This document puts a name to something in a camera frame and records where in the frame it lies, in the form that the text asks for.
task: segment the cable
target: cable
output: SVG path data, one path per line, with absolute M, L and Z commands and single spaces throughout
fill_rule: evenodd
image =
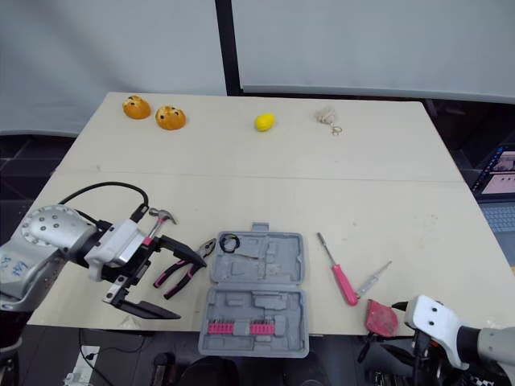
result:
M 418 366 L 420 364 L 420 355 L 415 356 L 415 363 L 413 365 L 413 386 L 418 385 Z
M 93 185 L 89 185 L 88 187 L 83 187 L 82 189 L 76 191 L 75 193 L 71 193 L 68 197 L 62 199 L 59 204 L 64 205 L 69 200 L 75 199 L 78 195 L 85 193 L 86 191 L 91 191 L 93 189 L 97 189 L 98 187 L 127 187 L 136 191 L 143 197 L 143 203 L 148 206 L 148 195 L 146 195 L 145 191 L 135 185 L 131 185 L 130 183 L 119 183 L 118 181 L 107 181 L 105 183 L 94 183 Z
M 133 350 L 125 350 L 125 349 L 120 348 L 120 347 L 106 347 L 106 348 L 102 348 L 101 350 L 99 350 L 99 352 L 96 353 L 96 355 L 100 354 L 101 352 L 108 351 L 108 350 L 115 350 L 115 351 L 120 351 L 120 352 L 123 352 L 123 353 L 126 353 L 126 354 L 133 354 L 135 352 L 140 351 L 143 348 L 143 344 L 145 344 L 145 341 L 146 341 L 146 337 L 142 336 L 142 341 L 140 342 L 139 346 L 136 347 Z
M 107 379 L 107 377 L 101 373 L 100 370 L 96 369 L 87 359 L 86 357 L 84 356 L 84 352 L 82 352 L 82 329 L 80 328 L 79 329 L 79 352 L 80 352 L 80 355 L 82 356 L 82 358 L 84 359 L 84 361 L 88 364 L 88 366 L 91 367 L 91 369 L 96 372 L 109 386 L 114 386 L 114 384 Z
M 83 216 L 85 219 L 87 219 L 88 221 L 91 221 L 93 224 L 97 225 L 98 221 L 95 220 L 93 217 L 91 217 L 90 215 L 86 215 L 83 211 L 77 211 L 75 210 L 77 213 L 79 213 L 81 216 Z
M 105 183 L 94 183 L 93 185 L 89 185 L 88 187 L 83 187 L 82 189 L 76 191 L 75 193 L 71 193 L 68 197 L 65 197 L 61 201 L 59 201 L 60 205 L 66 204 L 71 199 L 75 199 L 78 195 L 82 195 L 86 191 L 91 191 L 93 189 L 97 189 L 98 187 L 126 187 L 128 189 L 132 189 L 133 191 L 136 191 L 143 197 L 143 203 L 141 203 L 136 210 L 132 213 L 130 216 L 130 219 L 133 220 L 135 223 L 137 223 L 148 211 L 148 195 L 146 192 L 140 188 L 136 187 L 135 185 L 132 185 L 130 183 L 120 183 L 118 181 L 107 181 Z M 85 219 L 93 222 L 94 224 L 97 224 L 97 221 L 89 216 L 83 213 L 82 211 L 78 211 L 81 216 L 83 216 Z

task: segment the screwdriver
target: screwdriver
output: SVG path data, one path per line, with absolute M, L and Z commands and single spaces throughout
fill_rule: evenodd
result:
M 379 275 L 381 275 L 383 273 L 383 271 L 385 269 L 388 268 L 388 266 L 392 264 L 392 261 L 390 260 L 389 262 L 387 262 L 385 265 L 383 265 L 382 267 L 380 267 L 375 273 L 373 273 L 371 276 L 369 276 L 369 278 L 366 280 L 365 283 L 363 283 L 361 285 L 360 288 L 357 289 L 356 291 L 356 296 L 358 298 L 361 298 L 365 292 L 367 292 L 368 290 L 370 290 L 370 287 L 372 287 L 372 285 L 376 284 L 376 282 L 379 280 Z
M 322 234 L 320 232 L 318 232 L 316 235 L 319 237 L 320 243 L 322 243 L 323 247 L 325 248 L 326 252 L 329 255 L 329 258 L 331 259 L 331 263 L 332 263 L 331 270 L 332 270 L 333 274 L 335 275 L 336 283 L 340 287 L 341 294 L 344 296 L 345 301 L 350 306 L 355 306 L 357 304 L 358 297 L 356 296 L 354 289 L 352 289 L 351 283 L 348 281 L 347 277 L 345 276 L 344 271 L 341 270 L 340 265 L 335 262 L 335 259 L 332 257 L 331 252 L 329 252 L 328 245 L 326 244 L 325 240 L 323 239 Z

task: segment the small screwdriver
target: small screwdriver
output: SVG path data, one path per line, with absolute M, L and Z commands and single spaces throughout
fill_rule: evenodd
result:
M 347 277 L 345 276 L 344 271 L 342 271 L 339 264 L 335 262 L 335 259 L 332 257 L 331 252 L 329 252 L 328 245 L 326 244 L 325 240 L 323 239 L 323 236 L 320 232 L 316 234 L 319 237 L 320 243 L 322 243 L 323 247 L 325 248 L 326 252 L 329 255 L 329 258 L 332 262 L 331 270 L 335 275 L 336 283 L 340 287 L 341 294 L 344 296 L 345 301 L 350 306 L 355 306 L 357 304 L 358 297 L 356 296 L 356 293 L 354 292 L 354 289 L 352 289 L 351 283 L 348 281 Z

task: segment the lemon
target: lemon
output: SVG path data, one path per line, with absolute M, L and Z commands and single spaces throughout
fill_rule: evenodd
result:
M 256 118 L 254 125 L 257 131 L 267 131 L 272 128 L 275 122 L 275 116 L 272 113 L 262 114 Z

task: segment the toolbox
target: toolbox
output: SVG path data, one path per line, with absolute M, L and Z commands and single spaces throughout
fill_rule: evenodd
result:
M 200 328 L 203 355 L 303 358 L 309 352 L 303 237 L 269 232 L 222 232 L 212 259 Z

